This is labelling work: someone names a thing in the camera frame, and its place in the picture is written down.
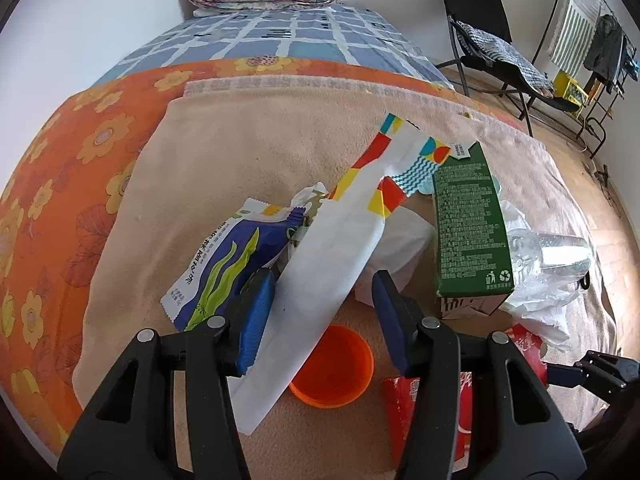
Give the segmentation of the blue green snack packet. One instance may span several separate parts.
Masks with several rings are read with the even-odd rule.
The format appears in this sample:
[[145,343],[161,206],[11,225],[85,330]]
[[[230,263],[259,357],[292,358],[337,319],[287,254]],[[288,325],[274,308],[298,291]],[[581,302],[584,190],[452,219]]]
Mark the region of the blue green snack packet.
[[269,268],[303,224],[305,209],[249,198],[209,234],[186,270],[160,298],[179,332],[224,312],[252,275]]

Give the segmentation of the red cardboard medicine box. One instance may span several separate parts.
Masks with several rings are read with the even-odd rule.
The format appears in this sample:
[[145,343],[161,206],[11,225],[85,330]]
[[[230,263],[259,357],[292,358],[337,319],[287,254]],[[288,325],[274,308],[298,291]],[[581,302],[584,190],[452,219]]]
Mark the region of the red cardboard medicine box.
[[[540,337],[516,324],[506,331],[521,351],[526,362],[536,376],[547,385],[547,367],[542,357],[547,351]],[[414,404],[419,391],[419,378],[393,377],[382,381],[385,411],[390,430],[390,452],[394,468],[399,467],[404,452],[409,428],[412,422]],[[454,448],[454,471],[468,466],[472,429],[472,373],[466,370],[460,374],[459,421]]]

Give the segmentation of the white plastic bag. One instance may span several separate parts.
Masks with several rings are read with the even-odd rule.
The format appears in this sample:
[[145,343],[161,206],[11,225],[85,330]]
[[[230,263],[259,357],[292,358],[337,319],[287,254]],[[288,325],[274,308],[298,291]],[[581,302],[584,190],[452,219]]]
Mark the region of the white plastic bag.
[[[506,235],[514,230],[534,231],[526,221],[525,214],[513,204],[503,200],[500,208]],[[514,284],[512,294],[506,298],[501,309],[549,346],[566,351],[570,346],[566,310],[580,294],[579,281],[570,284]]]

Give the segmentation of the orange plastic cap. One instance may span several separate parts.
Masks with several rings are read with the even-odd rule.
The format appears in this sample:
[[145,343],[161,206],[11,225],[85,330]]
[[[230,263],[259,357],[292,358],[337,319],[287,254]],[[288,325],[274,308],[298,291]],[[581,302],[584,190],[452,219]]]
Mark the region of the orange plastic cap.
[[351,328],[330,325],[288,388],[314,408],[342,408],[363,395],[373,373],[367,341]]

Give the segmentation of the green milk carton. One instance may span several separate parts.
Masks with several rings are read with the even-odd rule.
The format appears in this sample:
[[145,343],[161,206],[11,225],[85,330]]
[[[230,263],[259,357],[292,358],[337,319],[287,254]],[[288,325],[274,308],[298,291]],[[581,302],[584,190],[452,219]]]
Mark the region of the green milk carton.
[[506,225],[482,146],[457,144],[433,185],[440,315],[492,315],[515,285]]

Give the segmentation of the white colourful paper wrapper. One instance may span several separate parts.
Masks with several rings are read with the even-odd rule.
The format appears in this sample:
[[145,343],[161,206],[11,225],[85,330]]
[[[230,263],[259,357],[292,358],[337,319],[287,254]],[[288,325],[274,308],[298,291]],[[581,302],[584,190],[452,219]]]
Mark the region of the white colourful paper wrapper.
[[276,283],[254,364],[232,382],[236,428],[251,434],[302,367],[352,290],[386,219],[454,147],[387,116],[318,209]]

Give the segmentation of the clear plastic bottle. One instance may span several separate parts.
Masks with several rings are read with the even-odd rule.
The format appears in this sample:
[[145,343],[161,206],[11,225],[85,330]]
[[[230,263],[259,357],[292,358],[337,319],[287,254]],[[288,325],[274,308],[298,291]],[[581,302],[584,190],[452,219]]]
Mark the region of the clear plastic bottle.
[[508,233],[514,284],[577,283],[592,263],[582,237],[514,230]]

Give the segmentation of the beige towel blanket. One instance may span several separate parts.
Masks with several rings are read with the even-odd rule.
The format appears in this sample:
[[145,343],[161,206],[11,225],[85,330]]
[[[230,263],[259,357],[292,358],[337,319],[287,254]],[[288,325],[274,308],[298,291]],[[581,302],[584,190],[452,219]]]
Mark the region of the beige towel blanket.
[[[249,197],[286,206],[322,182],[331,191],[378,132],[387,113],[442,142],[480,141],[502,197],[538,232],[578,235],[588,221],[544,144],[491,115],[482,103],[435,87],[436,96],[337,78],[262,76],[192,81],[168,105],[145,144],[90,284],[84,341],[73,372],[82,408],[140,328],[174,332],[162,296],[206,235]],[[570,350],[614,350],[615,325],[591,267],[586,298],[568,306]],[[337,321],[362,330],[376,359],[374,384],[337,410],[283,393],[254,434],[241,437],[253,479],[393,479],[381,380],[396,375],[373,308],[349,297]]]

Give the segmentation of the orange floral bed sheet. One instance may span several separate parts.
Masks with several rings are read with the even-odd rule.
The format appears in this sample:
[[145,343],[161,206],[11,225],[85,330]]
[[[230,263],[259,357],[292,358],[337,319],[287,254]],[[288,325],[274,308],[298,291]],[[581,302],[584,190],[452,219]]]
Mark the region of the orange floral bed sheet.
[[79,415],[72,375],[89,285],[167,104],[189,81],[272,75],[371,81],[462,101],[442,84],[386,70],[273,55],[152,68],[65,101],[1,196],[1,391],[47,451],[62,451]]

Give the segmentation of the yellow plastic crate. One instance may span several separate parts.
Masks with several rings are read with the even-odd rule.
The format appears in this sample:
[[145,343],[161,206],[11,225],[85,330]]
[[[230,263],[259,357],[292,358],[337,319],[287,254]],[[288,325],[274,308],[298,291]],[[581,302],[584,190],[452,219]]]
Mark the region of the yellow plastic crate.
[[575,78],[565,73],[564,70],[559,70],[555,75],[553,87],[554,95],[557,98],[575,104],[578,110],[588,104],[588,93],[584,91]]

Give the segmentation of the blue checked bed sheet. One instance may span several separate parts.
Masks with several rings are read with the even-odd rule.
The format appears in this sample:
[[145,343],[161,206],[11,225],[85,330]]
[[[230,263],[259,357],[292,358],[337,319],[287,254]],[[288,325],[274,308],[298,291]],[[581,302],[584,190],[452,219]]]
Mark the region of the blue checked bed sheet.
[[419,47],[382,15],[344,4],[191,18],[129,53],[98,83],[152,68],[228,58],[247,58],[250,67],[267,68],[275,66],[278,58],[308,58],[452,87]]

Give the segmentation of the checked chair cushion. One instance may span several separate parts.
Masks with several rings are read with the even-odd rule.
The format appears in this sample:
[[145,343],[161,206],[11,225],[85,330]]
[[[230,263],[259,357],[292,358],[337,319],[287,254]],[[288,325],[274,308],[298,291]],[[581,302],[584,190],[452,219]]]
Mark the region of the checked chair cushion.
[[457,22],[456,25],[461,45],[470,55],[480,56],[491,65],[497,62],[514,65],[530,88],[543,96],[553,96],[554,88],[549,78],[524,58],[512,44],[469,24]]

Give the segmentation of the black folding chair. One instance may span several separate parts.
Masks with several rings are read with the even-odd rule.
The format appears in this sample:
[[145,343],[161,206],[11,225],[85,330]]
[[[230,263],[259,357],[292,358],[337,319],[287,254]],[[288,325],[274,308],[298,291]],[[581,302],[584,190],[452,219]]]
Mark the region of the black folding chair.
[[530,127],[529,109],[537,102],[563,113],[575,113],[578,105],[554,94],[550,79],[515,49],[502,0],[442,0],[452,55],[440,68],[454,66],[463,93],[470,94],[465,71],[470,68],[501,82],[496,96],[506,96]]

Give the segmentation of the teal garment on rack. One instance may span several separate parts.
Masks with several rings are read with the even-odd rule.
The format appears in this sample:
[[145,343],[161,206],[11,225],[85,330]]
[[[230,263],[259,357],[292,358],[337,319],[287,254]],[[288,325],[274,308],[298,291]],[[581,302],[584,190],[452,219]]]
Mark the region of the teal garment on rack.
[[639,80],[639,61],[634,58],[634,48],[628,47],[625,49],[623,57],[623,68],[629,77],[634,81]]

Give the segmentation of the dark jacket on rack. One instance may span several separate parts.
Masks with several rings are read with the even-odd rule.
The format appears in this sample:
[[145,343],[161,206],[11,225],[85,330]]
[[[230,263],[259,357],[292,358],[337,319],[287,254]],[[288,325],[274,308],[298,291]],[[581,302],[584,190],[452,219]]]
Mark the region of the dark jacket on rack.
[[591,46],[584,66],[591,70],[602,84],[614,84],[620,71],[624,46],[624,32],[612,14],[598,18]]

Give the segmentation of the striped towel on rack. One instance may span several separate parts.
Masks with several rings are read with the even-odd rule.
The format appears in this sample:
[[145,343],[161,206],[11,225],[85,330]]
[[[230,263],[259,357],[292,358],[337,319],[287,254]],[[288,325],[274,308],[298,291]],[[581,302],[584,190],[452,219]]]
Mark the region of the striped towel on rack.
[[576,78],[590,49],[602,0],[559,0],[548,45],[550,61]]

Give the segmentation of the black clothes drying rack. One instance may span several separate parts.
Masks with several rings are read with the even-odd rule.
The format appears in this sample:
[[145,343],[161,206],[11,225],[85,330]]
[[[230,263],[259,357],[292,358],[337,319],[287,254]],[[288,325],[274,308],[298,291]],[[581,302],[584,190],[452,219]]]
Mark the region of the black clothes drying rack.
[[639,0],[553,0],[534,61],[547,61],[555,84],[551,117],[601,162],[630,148],[634,128],[624,108],[639,87],[639,35],[634,11]]

